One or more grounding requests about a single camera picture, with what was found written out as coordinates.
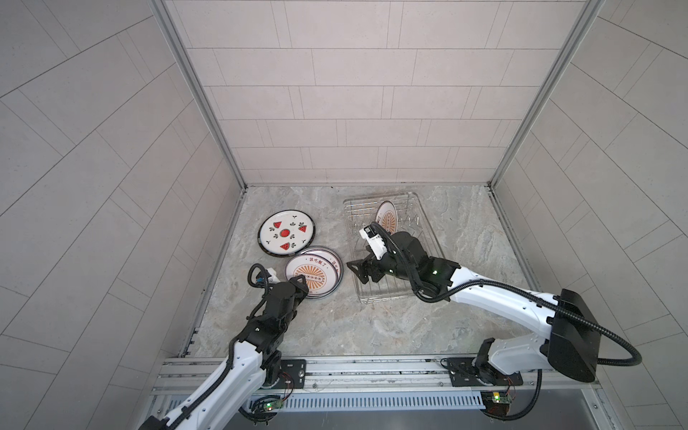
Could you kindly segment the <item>sunburst plate front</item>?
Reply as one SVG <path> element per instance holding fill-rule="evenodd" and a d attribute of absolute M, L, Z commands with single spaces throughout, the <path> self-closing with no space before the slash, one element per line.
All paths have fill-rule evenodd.
<path fill-rule="evenodd" d="M 391 201 L 384 201 L 376 212 L 376 222 L 391 235 L 398 231 L 399 215 Z"/>

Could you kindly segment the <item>sunburst plate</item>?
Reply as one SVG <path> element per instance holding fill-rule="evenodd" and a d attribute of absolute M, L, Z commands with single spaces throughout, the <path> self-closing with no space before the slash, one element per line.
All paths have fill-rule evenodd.
<path fill-rule="evenodd" d="M 342 274 L 342 259 L 340 256 L 331 248 L 328 247 L 309 247 L 304 251 L 305 254 L 315 254 L 318 255 L 328 262 L 331 263 L 331 265 L 334 267 L 334 269 L 337 272 L 337 281 L 335 281 L 334 287 L 328 290 L 327 292 L 320 293 L 320 296 L 328 296 L 331 293 L 335 292 L 335 290 L 340 286 L 340 283 L 343 278 Z"/>
<path fill-rule="evenodd" d="M 391 235 L 398 231 L 399 215 L 391 201 L 384 201 L 376 212 L 376 222 Z"/>

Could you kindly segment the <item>watermelon pattern plate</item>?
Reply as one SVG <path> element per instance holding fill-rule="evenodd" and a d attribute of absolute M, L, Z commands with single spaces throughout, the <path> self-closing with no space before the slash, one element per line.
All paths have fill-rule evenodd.
<path fill-rule="evenodd" d="M 315 222 L 305 212 L 278 211 L 266 219 L 258 230 L 259 247 L 266 254 L 287 257 L 309 247 L 315 239 Z"/>

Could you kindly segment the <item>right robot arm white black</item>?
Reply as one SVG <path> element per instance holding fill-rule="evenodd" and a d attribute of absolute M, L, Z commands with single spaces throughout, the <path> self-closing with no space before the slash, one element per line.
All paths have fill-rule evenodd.
<path fill-rule="evenodd" d="M 495 281 L 431 256 L 410 233 L 390 234 L 377 223 L 359 234 L 368 255 L 347 266 L 361 283 L 394 277 L 408 281 L 413 294 L 426 304 L 451 301 L 476 306 L 530 330 L 510 340 L 483 341 L 470 369 L 485 385 L 498 385 L 531 370 L 554 370 L 574 381 L 592 383 L 600 365 L 635 367 L 642 362 L 638 349 L 598 324 L 574 291 L 552 295 Z"/>

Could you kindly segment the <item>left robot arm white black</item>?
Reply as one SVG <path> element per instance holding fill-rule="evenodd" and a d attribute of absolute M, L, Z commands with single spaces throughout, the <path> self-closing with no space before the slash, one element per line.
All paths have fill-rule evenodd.
<path fill-rule="evenodd" d="M 279 369 L 279 346 L 308 295 L 299 275 L 271 286 L 265 309 L 229 344 L 229 356 L 180 406 L 162 419 L 150 416 L 141 429 L 222 429 Z"/>

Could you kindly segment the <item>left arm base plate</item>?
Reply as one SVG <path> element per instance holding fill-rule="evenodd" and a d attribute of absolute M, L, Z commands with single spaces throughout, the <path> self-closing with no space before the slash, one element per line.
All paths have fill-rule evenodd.
<path fill-rule="evenodd" d="M 305 359 L 286 359 L 269 364 L 263 389 L 303 389 L 306 379 Z"/>

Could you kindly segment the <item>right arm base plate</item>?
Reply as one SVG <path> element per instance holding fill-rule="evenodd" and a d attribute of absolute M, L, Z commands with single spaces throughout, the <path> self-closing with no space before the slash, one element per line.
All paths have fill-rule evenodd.
<path fill-rule="evenodd" d="M 519 372 L 502 374 L 491 365 L 476 367 L 475 358 L 442 358 L 440 365 L 449 373 L 452 387 L 507 387 L 522 386 L 523 379 Z"/>

